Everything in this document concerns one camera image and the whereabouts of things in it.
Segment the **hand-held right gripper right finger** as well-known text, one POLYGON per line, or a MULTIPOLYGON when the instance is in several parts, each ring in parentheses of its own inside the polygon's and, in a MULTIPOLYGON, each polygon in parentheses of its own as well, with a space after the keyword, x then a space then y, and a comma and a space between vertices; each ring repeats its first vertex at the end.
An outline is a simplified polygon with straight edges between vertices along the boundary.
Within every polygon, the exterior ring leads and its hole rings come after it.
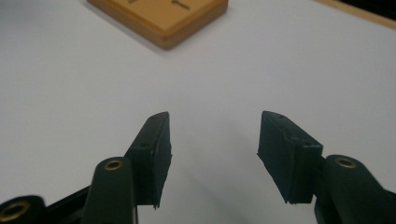
POLYGON ((323 145, 286 116, 262 112, 258 156, 286 203, 311 203, 323 145))

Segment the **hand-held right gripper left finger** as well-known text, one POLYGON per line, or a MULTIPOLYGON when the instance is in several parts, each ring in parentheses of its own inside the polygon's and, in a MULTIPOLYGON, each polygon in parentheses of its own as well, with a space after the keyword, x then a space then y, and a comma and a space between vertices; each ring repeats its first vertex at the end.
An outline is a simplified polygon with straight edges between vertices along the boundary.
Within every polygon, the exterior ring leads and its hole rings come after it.
POLYGON ((136 204, 158 208, 172 160, 170 115, 167 111, 146 120, 125 157, 132 164, 136 204))

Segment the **wooden board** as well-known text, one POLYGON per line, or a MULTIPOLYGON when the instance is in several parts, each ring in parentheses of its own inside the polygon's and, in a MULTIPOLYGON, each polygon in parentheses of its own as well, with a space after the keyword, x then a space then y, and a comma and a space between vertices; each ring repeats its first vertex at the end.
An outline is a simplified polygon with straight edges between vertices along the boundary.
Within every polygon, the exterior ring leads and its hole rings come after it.
POLYGON ((224 14, 229 0, 87 0, 162 49, 171 49, 224 14))

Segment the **small dark metal nail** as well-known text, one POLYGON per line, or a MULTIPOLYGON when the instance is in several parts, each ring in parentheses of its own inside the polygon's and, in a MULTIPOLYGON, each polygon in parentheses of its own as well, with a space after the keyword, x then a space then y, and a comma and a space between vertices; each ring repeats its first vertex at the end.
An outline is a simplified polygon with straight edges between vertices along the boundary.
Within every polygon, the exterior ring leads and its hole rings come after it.
POLYGON ((181 3, 179 0, 171 0, 171 3, 172 3, 173 5, 177 5, 177 6, 183 7, 183 8, 185 8, 185 9, 187 9, 187 10, 190 10, 190 7, 189 7, 189 6, 187 6, 187 5, 183 4, 183 3, 181 3))

